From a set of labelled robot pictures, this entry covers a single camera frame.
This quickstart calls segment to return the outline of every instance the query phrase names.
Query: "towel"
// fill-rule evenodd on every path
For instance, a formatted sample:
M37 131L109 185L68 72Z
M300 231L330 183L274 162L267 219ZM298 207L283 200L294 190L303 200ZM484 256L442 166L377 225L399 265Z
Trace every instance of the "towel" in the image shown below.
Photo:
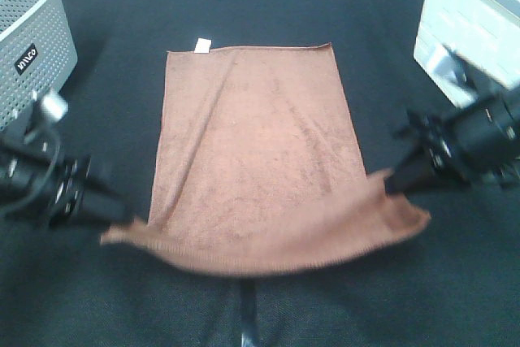
M170 52L148 223L102 243L212 275L346 262L430 219L386 175L365 173L330 44Z

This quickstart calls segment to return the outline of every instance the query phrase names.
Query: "black cloth surface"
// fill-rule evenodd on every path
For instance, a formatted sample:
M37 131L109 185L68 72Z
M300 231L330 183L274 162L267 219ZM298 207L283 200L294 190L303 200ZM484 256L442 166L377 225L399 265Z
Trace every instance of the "black cloth surface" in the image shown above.
M63 0L79 55L59 125L70 154L114 163L113 185L150 207L167 50L331 41L368 172L407 144L405 109L448 101L413 59L423 0ZM517 345L520 192L412 198L419 237L348 264L256 280L261 346ZM1 346L234 346L240 283L178 271L83 228L0 222Z

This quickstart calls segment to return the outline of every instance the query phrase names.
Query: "basket label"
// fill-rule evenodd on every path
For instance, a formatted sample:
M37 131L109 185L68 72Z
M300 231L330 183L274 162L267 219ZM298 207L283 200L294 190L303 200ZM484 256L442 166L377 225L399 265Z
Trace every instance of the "basket label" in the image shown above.
M19 75L22 75L28 68L29 65L38 57L38 50L34 44L31 44L24 54L16 60L15 68Z

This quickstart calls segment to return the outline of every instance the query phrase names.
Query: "towel label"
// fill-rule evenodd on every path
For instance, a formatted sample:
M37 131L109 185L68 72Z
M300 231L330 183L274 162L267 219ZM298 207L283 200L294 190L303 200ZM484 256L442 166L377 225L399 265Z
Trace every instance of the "towel label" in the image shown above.
M25 50L24 54L16 60L15 68L20 76L27 71L28 66L33 63L36 57L38 57L38 50L36 49L36 45L31 44L28 49Z
M195 45L195 53L210 53L211 40L205 38L199 38Z

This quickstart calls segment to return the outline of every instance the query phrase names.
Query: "white box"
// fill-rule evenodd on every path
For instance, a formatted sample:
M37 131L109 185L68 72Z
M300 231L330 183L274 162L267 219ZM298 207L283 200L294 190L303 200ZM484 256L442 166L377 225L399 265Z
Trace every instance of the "white box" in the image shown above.
M427 71L435 48L446 45L508 88L520 83L520 0L424 0L414 57ZM474 96L428 72L455 106Z

